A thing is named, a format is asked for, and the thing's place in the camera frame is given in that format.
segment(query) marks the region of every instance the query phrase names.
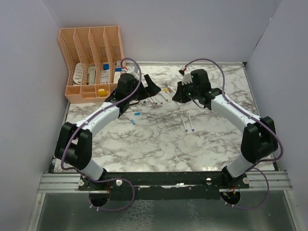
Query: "white label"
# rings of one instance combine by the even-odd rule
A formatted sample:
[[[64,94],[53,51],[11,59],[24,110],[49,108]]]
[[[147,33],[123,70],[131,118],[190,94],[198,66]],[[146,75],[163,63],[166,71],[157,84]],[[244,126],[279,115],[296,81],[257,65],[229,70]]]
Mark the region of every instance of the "white label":
[[[123,72],[122,71],[116,71],[115,72],[115,78],[114,78],[114,83],[117,83],[119,81],[119,78]]]
[[[73,75],[73,81],[77,84],[81,84],[82,82],[82,65],[78,63],[75,67],[75,72]]]
[[[119,60],[119,61],[116,62],[116,67],[117,67],[117,68],[121,68],[121,60]]]
[[[110,70],[101,71],[101,84],[109,83],[109,74],[110,74]]]

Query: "yellow cap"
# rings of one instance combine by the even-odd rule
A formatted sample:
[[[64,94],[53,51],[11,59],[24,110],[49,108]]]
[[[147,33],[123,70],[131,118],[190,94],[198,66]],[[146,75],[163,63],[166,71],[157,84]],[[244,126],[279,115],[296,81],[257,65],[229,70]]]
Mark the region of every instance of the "yellow cap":
[[[99,89],[99,90],[98,90],[98,95],[99,95],[100,97],[102,97],[102,96],[107,96],[107,92],[106,92],[105,89]]]

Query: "gray floor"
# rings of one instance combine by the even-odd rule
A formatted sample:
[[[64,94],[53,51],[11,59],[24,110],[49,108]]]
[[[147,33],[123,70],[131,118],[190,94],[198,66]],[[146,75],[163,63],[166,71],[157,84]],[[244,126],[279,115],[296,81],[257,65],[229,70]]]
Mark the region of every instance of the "gray floor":
[[[239,203],[252,206],[265,192],[243,192]],[[230,208],[220,200],[135,201],[122,212],[90,209],[86,193],[47,194],[39,231],[295,231],[283,191],[254,211]],[[120,207],[125,202],[110,202]]]

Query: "cable connector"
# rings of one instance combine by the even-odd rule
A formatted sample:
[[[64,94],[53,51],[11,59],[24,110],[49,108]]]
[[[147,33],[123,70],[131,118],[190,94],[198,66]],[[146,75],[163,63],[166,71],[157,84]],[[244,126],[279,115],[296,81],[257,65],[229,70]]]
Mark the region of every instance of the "cable connector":
[[[126,73],[128,71],[128,68],[127,67],[122,67],[122,72]]]
[[[185,71],[186,71],[186,67],[185,67],[185,66],[182,66],[181,69],[179,70],[179,73],[180,73],[182,76],[184,76]]]

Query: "screw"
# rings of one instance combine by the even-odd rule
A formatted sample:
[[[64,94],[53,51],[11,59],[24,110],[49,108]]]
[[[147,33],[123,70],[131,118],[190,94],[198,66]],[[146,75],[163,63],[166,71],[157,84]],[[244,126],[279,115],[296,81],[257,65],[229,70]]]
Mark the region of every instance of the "screw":
[[[121,186],[122,185],[122,181],[121,180],[116,180],[116,182],[115,182],[115,184],[117,185],[117,186]]]
[[[243,178],[243,183],[244,183],[244,184],[249,184],[249,179],[248,179],[247,177],[244,177],[244,178]]]

